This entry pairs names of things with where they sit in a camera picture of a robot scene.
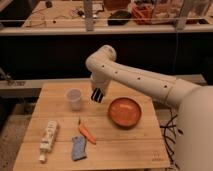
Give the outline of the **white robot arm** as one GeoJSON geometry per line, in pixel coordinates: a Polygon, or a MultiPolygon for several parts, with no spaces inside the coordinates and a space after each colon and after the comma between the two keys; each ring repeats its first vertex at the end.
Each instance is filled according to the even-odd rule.
{"type": "Polygon", "coordinates": [[[104,45],[86,59],[92,90],[104,96],[114,80],[175,109],[175,171],[213,171],[213,86],[122,65],[116,57],[104,45]]]}

